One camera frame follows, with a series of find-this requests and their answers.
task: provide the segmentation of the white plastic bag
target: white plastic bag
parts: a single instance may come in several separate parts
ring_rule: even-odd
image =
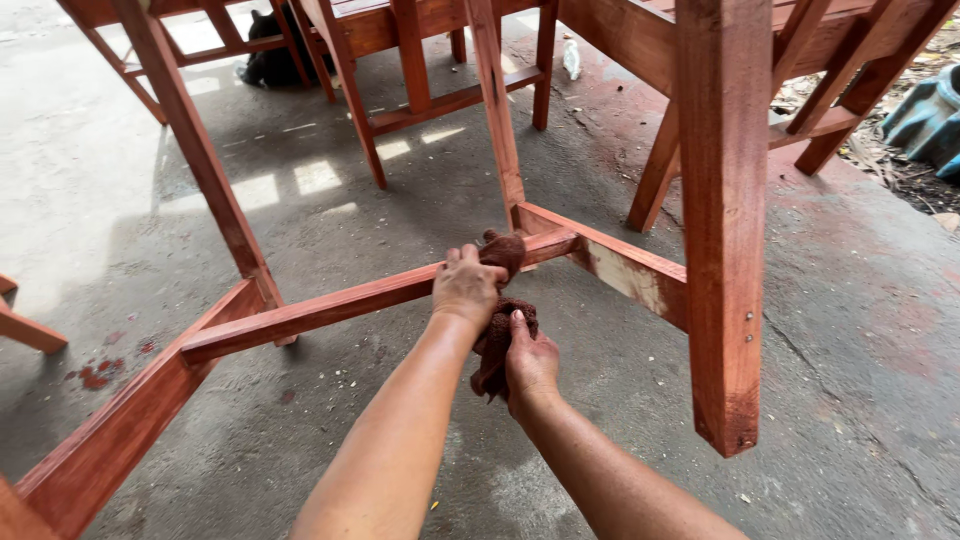
[[[564,68],[570,72],[570,81],[580,77],[580,51],[573,39],[564,42]]]

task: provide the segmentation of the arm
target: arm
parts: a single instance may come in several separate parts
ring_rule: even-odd
[[[505,269],[480,264],[473,245],[447,252],[426,330],[353,424],[291,540],[417,538],[464,360],[506,280]]]
[[[543,331],[531,339],[519,311],[511,327],[508,408],[598,538],[746,538],[568,405],[557,390],[557,344]]]

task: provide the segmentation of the brown rag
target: brown rag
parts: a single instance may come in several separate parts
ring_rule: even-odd
[[[507,269],[509,282],[520,270],[527,248],[516,233],[501,236],[493,229],[483,233],[486,245],[480,248],[480,263],[490,266],[502,266]],[[473,351],[480,355],[480,368],[470,376],[470,387],[478,396],[490,395],[492,402],[497,395],[506,400],[510,396],[507,387],[507,350],[510,349],[510,315],[519,309],[527,320],[527,330],[530,337],[537,337],[537,309],[516,298],[501,297],[496,302],[490,324],[480,334],[480,338],[473,345]]]

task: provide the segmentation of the wooden frame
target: wooden frame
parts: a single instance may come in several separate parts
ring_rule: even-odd
[[[156,121],[165,125],[167,123],[167,118],[163,113],[160,104],[155,101],[154,97],[150,95],[150,92],[148,92],[147,89],[144,88],[139,81],[137,81],[137,77],[145,74],[144,69],[136,64],[128,64],[125,62],[125,59],[118,57],[117,54],[113,52],[113,49],[107,45],[107,42],[103,39],[103,37],[100,36],[100,33],[97,32],[97,28],[99,27],[120,22],[120,19],[117,16],[116,11],[110,5],[109,0],[57,1],[60,2],[60,6],[63,8],[63,10],[70,16],[71,19],[73,19],[73,22],[77,25],[77,28],[84,33],[86,38],[93,43],[94,47],[96,47],[97,51],[99,51],[104,59],[107,60],[107,63],[110,64],[110,67],[117,72],[117,75],[123,79],[124,83],[127,83],[127,86],[129,86],[130,90],[136,94],[136,97],[143,102],[143,105],[147,108],[147,110],[150,111],[154,118],[156,118]],[[277,18],[277,23],[280,26],[282,35],[246,41],[240,36],[240,33],[237,31],[236,26],[233,24],[233,21],[230,19],[230,16],[227,13],[227,4],[232,4],[237,1],[242,0],[227,0],[226,3],[224,0],[196,0],[193,5],[186,6],[183,4],[175,5],[171,2],[152,3],[154,15],[160,17],[181,14],[185,12],[206,12],[210,22],[213,24],[214,30],[216,30],[220,40],[224,43],[223,47],[215,47],[213,49],[207,49],[195,53],[183,54],[173,37],[169,32],[167,32],[166,27],[161,23],[160,30],[170,45],[171,54],[173,55],[177,67],[186,67],[188,65],[203,63],[205,61],[215,61],[237,55],[252,54],[257,51],[266,51],[270,49],[278,49],[280,47],[287,47],[290,50],[290,55],[293,57],[294,65],[297,67],[297,71],[300,74],[300,80],[303,82],[305,87],[310,88],[310,80],[307,78],[306,71],[303,68],[303,61],[300,58],[300,52],[297,50],[297,44],[294,41],[293,34],[291,33],[285,18],[282,16]],[[280,12],[280,5],[283,1],[284,0],[270,0],[270,4],[273,6],[275,12]],[[308,47],[317,46],[317,44],[311,39],[307,39],[306,42]],[[310,49],[310,52],[311,58],[321,58],[321,52],[319,50],[318,54],[316,55],[312,54],[312,49]],[[333,85],[330,82],[329,75],[326,73],[326,69],[317,69],[317,75],[320,78],[321,85],[326,91],[327,96],[329,96],[329,99],[332,102]]]
[[[7,294],[16,287],[13,278],[0,274],[0,295]],[[19,341],[47,355],[52,355],[67,344],[66,337],[58,331],[53,331],[14,313],[2,296],[0,296],[0,335]]]
[[[298,1],[327,44],[337,66],[360,145],[373,179],[381,189],[387,187],[387,178],[373,142],[375,136],[477,105],[483,100],[480,85],[436,98],[430,95],[421,40],[450,32],[454,59],[466,60],[463,27],[467,19],[459,0],[389,0],[388,8],[365,10],[341,17],[336,15],[330,0]],[[546,30],[538,35],[536,64],[510,74],[505,87],[507,91],[514,91],[528,85],[535,86],[533,124],[543,130],[546,128],[549,108],[558,0],[497,0],[496,6],[501,15],[540,7],[540,28]],[[499,20],[497,18],[495,25],[497,39]],[[499,51],[499,40],[496,43]],[[398,110],[381,112],[368,118],[349,65],[361,56],[394,46],[399,48],[408,104]]]
[[[827,71],[796,116],[770,126],[769,149],[801,140],[813,141],[797,159],[805,174],[816,174],[919,54],[956,9],[957,0],[774,0],[774,55],[771,99],[789,78]],[[605,54],[667,97],[674,98],[675,75],[669,66],[678,52],[670,28],[674,0],[564,0],[561,21]],[[622,28],[653,40],[636,59],[632,49],[607,43],[601,30],[616,12],[629,16]],[[627,221],[640,231],[653,228],[670,181],[680,174],[680,112],[676,99],[667,106],[660,131],[636,189]]]
[[[653,80],[677,103],[676,138],[689,149],[681,155],[685,171],[684,268],[525,200],[506,100],[510,77],[504,76],[499,66],[499,12],[504,4],[498,3],[495,11],[491,0],[464,1],[507,219],[514,229],[527,234],[524,264],[566,256],[686,331],[695,429],[723,456],[751,448],[756,443],[759,413],[767,148],[793,140],[791,137],[810,135],[815,137],[811,148],[819,144],[818,138],[825,141],[818,148],[827,148],[828,142],[842,133],[831,127],[843,124],[851,129],[858,115],[869,110],[885,90],[890,74],[901,69],[911,47],[922,46],[927,35],[911,34],[905,43],[896,45],[900,56],[871,62],[840,99],[840,107],[824,111],[810,131],[793,134],[789,125],[770,128],[765,120],[772,92],[764,83],[771,81],[766,66],[773,58],[765,30],[776,16],[768,0],[681,0],[676,25],[631,0],[594,0],[598,10],[584,13],[600,18],[592,19],[593,23],[578,19],[581,32],[599,32],[603,24],[612,24],[631,40],[648,40],[655,46],[657,32],[641,32],[650,27],[639,25],[639,16],[646,17],[642,20],[654,29],[674,33],[675,63],[663,63],[652,73]],[[561,0],[560,15],[564,9],[570,14],[570,10],[582,8],[579,1]],[[0,532],[4,533],[29,531],[38,538],[77,538],[221,356],[270,341],[286,343],[299,332],[425,296],[439,264],[285,306],[184,89],[175,51],[158,18],[145,12],[138,0],[112,2],[241,279],[21,479],[15,494],[0,482]],[[603,6],[612,5],[623,10],[603,11]],[[395,1],[395,6],[409,9],[409,5],[403,8],[401,1]],[[321,22],[319,31],[331,51],[342,51],[345,37],[324,26],[330,16],[329,4],[315,1],[304,7],[311,18]],[[541,12],[541,18],[551,16]],[[939,27],[941,18],[939,14],[925,18],[925,28]],[[422,27],[424,18],[418,23]],[[589,24],[600,26],[591,30]],[[799,33],[804,25],[797,28]],[[633,46],[614,39],[603,43],[602,50],[620,55],[633,66],[656,63],[652,56],[637,54]],[[789,51],[789,47],[780,50]],[[348,61],[344,54],[335,53],[334,59],[343,66]],[[412,63],[407,66],[410,72],[418,69]],[[808,121],[820,114],[814,112]],[[104,461],[103,455],[111,459]],[[88,466],[91,462],[98,466]]]

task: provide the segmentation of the hand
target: hand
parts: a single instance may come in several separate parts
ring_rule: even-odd
[[[537,339],[530,337],[526,319],[519,309],[510,315],[510,334],[512,340],[507,351],[510,398],[507,408],[516,417],[531,400],[560,397],[557,390],[560,349],[543,330],[537,332]]]
[[[507,279],[506,268],[480,264],[473,244],[459,250],[452,248],[446,252],[446,264],[437,269],[433,281],[433,314],[463,317],[480,335],[496,307],[497,288]]]

